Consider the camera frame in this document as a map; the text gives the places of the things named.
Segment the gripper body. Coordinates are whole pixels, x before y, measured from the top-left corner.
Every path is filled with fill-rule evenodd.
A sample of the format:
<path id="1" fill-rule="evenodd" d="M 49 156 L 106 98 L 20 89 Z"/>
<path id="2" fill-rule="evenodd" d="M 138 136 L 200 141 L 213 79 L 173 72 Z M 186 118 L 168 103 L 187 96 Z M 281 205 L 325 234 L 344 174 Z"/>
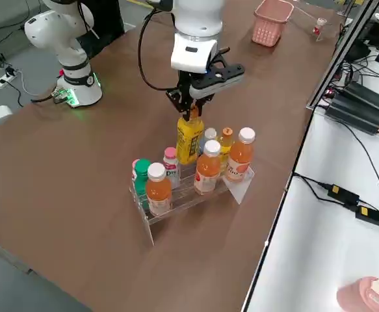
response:
<path id="1" fill-rule="evenodd" d="M 181 94 L 189 94 L 192 83 L 192 74 L 190 72 L 178 71 L 177 88 Z"/>

